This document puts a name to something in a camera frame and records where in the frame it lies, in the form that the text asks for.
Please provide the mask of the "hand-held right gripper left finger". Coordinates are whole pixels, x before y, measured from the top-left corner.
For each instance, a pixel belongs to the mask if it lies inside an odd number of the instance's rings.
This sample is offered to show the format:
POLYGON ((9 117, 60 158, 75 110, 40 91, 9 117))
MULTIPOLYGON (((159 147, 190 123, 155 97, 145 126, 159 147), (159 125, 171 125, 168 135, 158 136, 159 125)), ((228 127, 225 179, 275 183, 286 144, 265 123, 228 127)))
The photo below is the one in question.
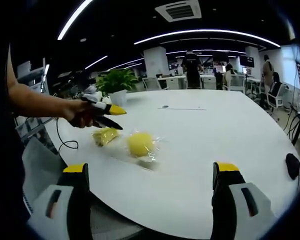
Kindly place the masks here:
POLYGON ((87 163, 73 164, 32 204, 27 222, 39 240, 91 238, 90 183, 87 163))

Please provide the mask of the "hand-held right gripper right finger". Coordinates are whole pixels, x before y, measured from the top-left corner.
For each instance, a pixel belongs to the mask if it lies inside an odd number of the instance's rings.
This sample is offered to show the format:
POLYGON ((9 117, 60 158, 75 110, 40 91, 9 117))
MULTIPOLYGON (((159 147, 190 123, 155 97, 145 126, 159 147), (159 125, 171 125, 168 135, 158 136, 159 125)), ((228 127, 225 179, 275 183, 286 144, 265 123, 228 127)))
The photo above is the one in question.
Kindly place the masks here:
POLYGON ((259 240, 275 223, 271 200, 232 163, 213 163, 212 240, 259 240))

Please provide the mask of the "person's left hand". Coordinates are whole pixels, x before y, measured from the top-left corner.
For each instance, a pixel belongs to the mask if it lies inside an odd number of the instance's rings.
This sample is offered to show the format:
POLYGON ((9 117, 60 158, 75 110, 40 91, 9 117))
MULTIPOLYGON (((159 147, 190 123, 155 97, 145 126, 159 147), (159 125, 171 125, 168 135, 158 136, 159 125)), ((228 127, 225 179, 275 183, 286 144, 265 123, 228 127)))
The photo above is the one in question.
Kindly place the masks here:
POLYGON ((66 107, 63 109, 63 118, 66 119, 73 127, 97 127, 101 125, 94 120, 94 115, 100 113, 91 103, 79 99, 68 100, 66 107))

